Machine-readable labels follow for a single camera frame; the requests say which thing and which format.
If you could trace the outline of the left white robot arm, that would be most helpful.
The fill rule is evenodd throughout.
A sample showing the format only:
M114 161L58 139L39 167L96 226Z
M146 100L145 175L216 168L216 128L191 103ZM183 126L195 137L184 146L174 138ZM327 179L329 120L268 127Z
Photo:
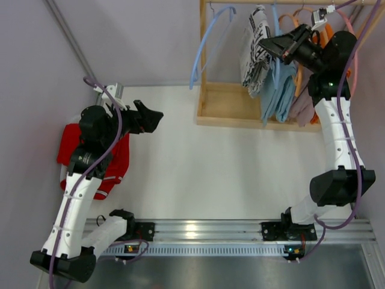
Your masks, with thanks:
M136 224L134 214L112 211L94 231L83 236L88 211L108 166L112 149L128 134L153 133L164 117L135 100L135 110L116 105L85 108L79 121L79 144L70 157L66 187L57 218L42 249L31 254L30 263L49 275L85 283L101 254L115 241L131 241Z

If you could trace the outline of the red trousers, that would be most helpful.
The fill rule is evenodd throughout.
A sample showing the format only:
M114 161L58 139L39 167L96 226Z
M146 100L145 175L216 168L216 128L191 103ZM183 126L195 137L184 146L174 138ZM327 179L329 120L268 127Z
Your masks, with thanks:
M77 123L70 123L65 126L60 147L57 155L57 163L61 165L60 187L66 188L67 167L70 157L77 145L81 131ZM129 134L125 135L117 142L112 150L112 161L109 164L105 177L97 189L94 200L104 200L107 198L115 185L123 180L129 168Z

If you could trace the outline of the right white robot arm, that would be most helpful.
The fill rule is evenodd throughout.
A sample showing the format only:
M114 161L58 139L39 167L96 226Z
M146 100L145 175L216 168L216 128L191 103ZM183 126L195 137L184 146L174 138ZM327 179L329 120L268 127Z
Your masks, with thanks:
M327 157L326 171L312 178L309 195L282 213L278 222L261 224L265 241L315 241L314 223L337 207L358 204L376 179L357 152L350 117L347 70L358 40L348 31L338 31L321 46L312 42L312 36L313 30L303 24L260 41L273 57L285 64L296 61L312 72L308 92L319 117Z

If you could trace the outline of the light blue plastic hanger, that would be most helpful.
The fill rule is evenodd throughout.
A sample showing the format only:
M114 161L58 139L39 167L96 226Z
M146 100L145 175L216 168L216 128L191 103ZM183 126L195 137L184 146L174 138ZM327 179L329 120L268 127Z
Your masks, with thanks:
M199 82L200 87L202 88L203 85L207 82L207 75L206 71L210 63L212 62L212 58L217 54L218 48L223 42L229 27L231 26L235 16L237 15L237 10L233 5L225 5L221 7L219 10L215 10L212 7L212 1L209 1L207 4L204 3L204 6L212 10L212 18L208 24L205 22L203 34L200 36L200 44L198 47L198 50L196 52L195 59L192 64L191 73L189 76L189 89L192 90L194 86ZM218 21L222 17L222 15L226 14L228 21L225 29L223 29L223 32L218 37L217 43L215 44L214 48L208 51L207 44L208 41L213 34L213 30L215 26L217 25Z

